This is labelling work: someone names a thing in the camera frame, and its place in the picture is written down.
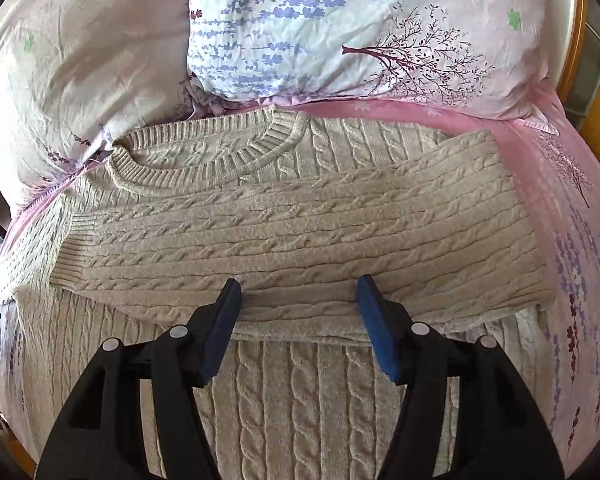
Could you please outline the pale pink floral pillow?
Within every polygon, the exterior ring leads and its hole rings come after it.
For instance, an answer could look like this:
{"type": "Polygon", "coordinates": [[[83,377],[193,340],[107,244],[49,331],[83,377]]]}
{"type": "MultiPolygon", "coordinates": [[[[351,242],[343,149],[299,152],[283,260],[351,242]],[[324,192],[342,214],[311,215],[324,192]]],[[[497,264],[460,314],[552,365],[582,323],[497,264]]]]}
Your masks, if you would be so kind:
{"type": "Polygon", "coordinates": [[[141,126],[193,110],[188,0],[6,0],[0,192],[13,210],[141,126]]]}

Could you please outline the white blue floral pillow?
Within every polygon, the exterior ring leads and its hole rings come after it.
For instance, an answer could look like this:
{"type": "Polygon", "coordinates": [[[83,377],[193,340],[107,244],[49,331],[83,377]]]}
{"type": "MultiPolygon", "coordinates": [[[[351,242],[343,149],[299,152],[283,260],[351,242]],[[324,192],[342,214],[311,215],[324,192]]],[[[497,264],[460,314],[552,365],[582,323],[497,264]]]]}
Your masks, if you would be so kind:
{"type": "Polygon", "coordinates": [[[189,0],[197,115],[340,99],[526,118],[545,0],[189,0]]]}

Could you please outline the wooden window frame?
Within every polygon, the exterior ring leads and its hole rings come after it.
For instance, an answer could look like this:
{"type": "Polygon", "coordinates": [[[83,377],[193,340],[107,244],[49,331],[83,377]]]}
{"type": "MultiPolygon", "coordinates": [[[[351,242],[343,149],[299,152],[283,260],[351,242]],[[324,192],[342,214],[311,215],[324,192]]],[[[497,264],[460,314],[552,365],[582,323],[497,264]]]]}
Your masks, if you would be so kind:
{"type": "Polygon", "coordinates": [[[566,62],[557,86],[571,125],[600,162],[600,5],[574,0],[566,62]]]}

